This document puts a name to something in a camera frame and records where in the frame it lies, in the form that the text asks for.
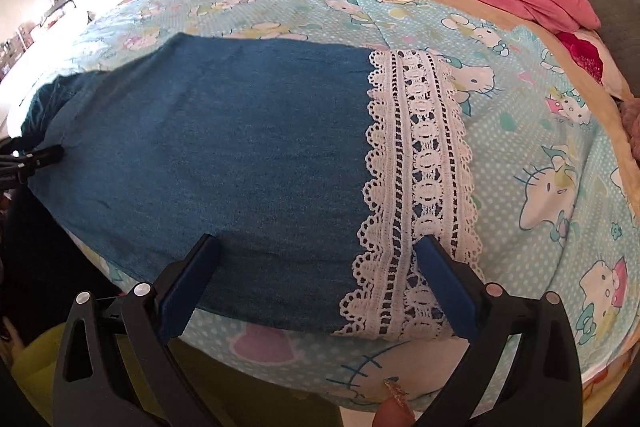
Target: hello kitty print fabric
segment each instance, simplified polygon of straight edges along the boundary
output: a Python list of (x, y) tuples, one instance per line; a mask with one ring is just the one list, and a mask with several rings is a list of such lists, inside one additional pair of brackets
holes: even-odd
[[(61, 71), (112, 69), (176, 32), (430, 52), (450, 72), (462, 110), (485, 279), (512, 295), (560, 294), (584, 381), (636, 330), (640, 237), (609, 137), (529, 29), (507, 32), (422, 0), (135, 0), (89, 25), (38, 87)], [(133, 284), (126, 270), (98, 256), (95, 262), (123, 289)], [(446, 324), (437, 305), (431, 316)], [(385, 378), (398, 378), (414, 408), (423, 409), (464, 351), (452, 344), (441, 353), (442, 344), (429, 339), (273, 330), (200, 310), (184, 339), (257, 378), (360, 409), (375, 408)], [(513, 339), (481, 410), (498, 396), (516, 347)]]

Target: clamp handle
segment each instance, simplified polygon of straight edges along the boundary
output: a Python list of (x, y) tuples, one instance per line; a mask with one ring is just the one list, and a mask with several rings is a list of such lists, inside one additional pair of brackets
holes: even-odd
[[(53, 424), (63, 427), (220, 427), (178, 367), (166, 343), (179, 336), (218, 267), (219, 240), (203, 235), (183, 261), (154, 284), (126, 296), (76, 297), (54, 375)], [(141, 407), (114, 335), (126, 333), (165, 419)]]
[(64, 149), (54, 145), (21, 156), (0, 155), (0, 190), (17, 188), (27, 183), (36, 169), (58, 163), (62, 160)]
[[(433, 235), (418, 241), (414, 251), (454, 333), (470, 343), (415, 427), (580, 427), (580, 364), (559, 295), (527, 299), (497, 283), (484, 285)], [(512, 335), (521, 337), (500, 396), (491, 410), (471, 418)]]

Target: hello kitty character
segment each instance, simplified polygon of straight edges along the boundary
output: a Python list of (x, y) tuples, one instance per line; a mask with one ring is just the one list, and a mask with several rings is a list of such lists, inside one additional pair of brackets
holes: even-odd
[(612, 328), (625, 301), (628, 273), (621, 257), (613, 269), (599, 260), (580, 279), (584, 292), (582, 313), (575, 325), (575, 341), (583, 346), (593, 337), (603, 337)]
[(471, 116), (470, 93), (476, 92), (491, 98), (491, 92), (496, 89), (494, 70), (488, 66), (467, 66), (456, 57), (443, 55), (440, 52), (428, 48), (427, 51), (438, 57), (450, 66), (450, 73), (454, 78), (453, 86), (456, 88), (456, 101), (460, 104), (462, 112)]
[(540, 62), (540, 66), (545, 68), (545, 70), (553, 71), (554, 73), (563, 74), (564, 70), (558, 64), (558, 61), (554, 57), (553, 53), (551, 53), (547, 48), (542, 50), (540, 55), (542, 61)]
[(552, 87), (545, 100), (549, 110), (561, 121), (578, 125), (588, 125), (591, 122), (591, 111), (575, 89), (562, 92), (557, 87)]
[(551, 223), (549, 238), (564, 248), (569, 233), (578, 193), (578, 175), (566, 145), (542, 147), (551, 166), (533, 172), (524, 169), (527, 179), (514, 178), (525, 184), (525, 202), (520, 212), (520, 228), (532, 230), (541, 223)]
[(350, 399), (356, 405), (381, 403), (388, 398), (385, 380), (396, 382), (409, 400), (443, 388), (465, 354), (468, 342), (457, 337), (428, 341), (407, 341), (385, 347), (377, 353), (363, 353), (340, 365), (340, 380), (327, 390), (333, 396)]
[(325, 0), (324, 2), (329, 8), (348, 13), (353, 24), (361, 25), (365, 28), (377, 28), (376, 23), (360, 9), (356, 0)]
[(618, 188), (618, 190), (620, 191), (620, 194), (622, 194), (626, 200), (626, 192), (625, 192), (625, 187), (623, 187), (622, 185), (622, 176), (620, 176), (620, 168), (616, 167), (616, 169), (611, 173), (609, 178), (611, 179), (611, 182)]
[(240, 4), (251, 4), (255, 2), (255, 0), (219, 0), (213, 4), (202, 4), (199, 6), (194, 6), (191, 8), (189, 15), (191, 17), (201, 17), (203, 15), (208, 15), (220, 11), (231, 10), (234, 6), (238, 6)]
[(261, 22), (250, 28), (234, 30), (223, 37), (225, 39), (290, 39), (293, 41), (308, 39), (306, 35), (292, 31), (290, 26), (279, 22)]
[(495, 54), (500, 57), (506, 57), (509, 55), (509, 49), (507, 43), (502, 40), (502, 37), (496, 31), (494, 25), (484, 19), (480, 19), (481, 26), (476, 26), (469, 19), (452, 13), (448, 18), (442, 20), (442, 25), (450, 30), (458, 30), (465, 37), (471, 37), (478, 42), (482, 42), (487, 48), (489, 48)]
[(145, 6), (138, 12), (138, 17), (141, 19), (148, 19), (160, 15), (165, 10), (164, 6), (151, 5)]

